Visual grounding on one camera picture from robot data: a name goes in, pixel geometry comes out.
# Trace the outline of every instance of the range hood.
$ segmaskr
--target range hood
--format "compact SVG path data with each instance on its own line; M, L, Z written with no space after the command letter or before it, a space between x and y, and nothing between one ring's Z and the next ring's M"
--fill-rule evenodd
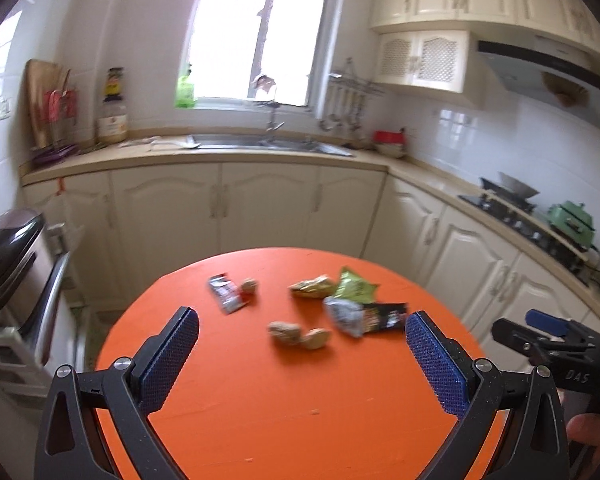
M600 129L600 76L585 66L491 41L479 41L478 52L507 89L560 108Z

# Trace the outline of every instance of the cutting board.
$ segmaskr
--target cutting board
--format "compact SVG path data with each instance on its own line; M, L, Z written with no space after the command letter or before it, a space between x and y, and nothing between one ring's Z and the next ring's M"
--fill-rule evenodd
M52 143L49 124L46 120L48 104L45 94L58 89L62 67L57 63L31 59L26 67L26 85L29 94L29 117L33 130L33 142L37 148L46 148Z

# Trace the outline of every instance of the bottle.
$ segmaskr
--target bottle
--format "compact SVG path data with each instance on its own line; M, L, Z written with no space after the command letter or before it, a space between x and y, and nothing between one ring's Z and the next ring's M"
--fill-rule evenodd
M176 88L176 108L193 108L197 99L193 97L193 78L191 77L192 66L189 65L187 74L178 79Z
M111 68L107 76L105 98L98 119L98 141L103 144L122 142L127 136L128 117L122 97L124 69Z

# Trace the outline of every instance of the green snack bag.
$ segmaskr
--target green snack bag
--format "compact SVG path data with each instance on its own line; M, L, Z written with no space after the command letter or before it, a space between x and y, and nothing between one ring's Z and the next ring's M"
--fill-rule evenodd
M376 288L379 285L373 285L364 278L361 278L349 267L342 267L340 273L340 283L336 289L334 298L356 301L358 303L375 303Z

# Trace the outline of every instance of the kitchen sink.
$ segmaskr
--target kitchen sink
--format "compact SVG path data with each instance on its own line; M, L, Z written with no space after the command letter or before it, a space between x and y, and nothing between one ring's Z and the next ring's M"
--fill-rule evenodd
M199 150L259 150L353 156L347 150L314 140L267 139L264 136L231 134L201 134L194 135L193 138L200 143Z

